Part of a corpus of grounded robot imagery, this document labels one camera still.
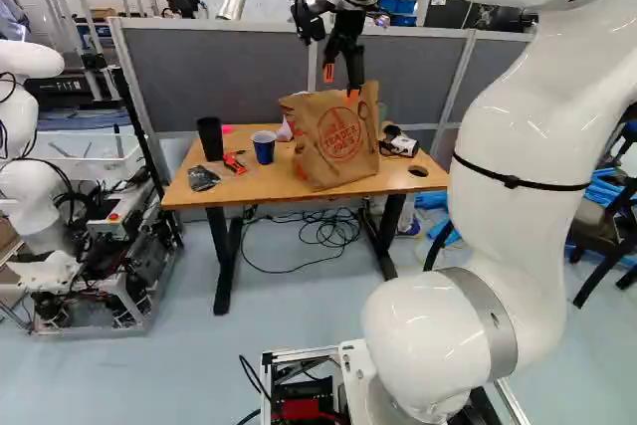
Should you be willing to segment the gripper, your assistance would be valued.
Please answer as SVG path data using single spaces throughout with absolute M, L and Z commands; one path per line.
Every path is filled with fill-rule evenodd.
M 366 18 L 363 10 L 339 10 L 335 13 L 334 24 L 323 49 L 322 79 L 332 84 L 335 77 L 335 62 L 344 53 L 347 68 L 347 96 L 358 95 L 365 83 L 364 47 L 357 45 Z

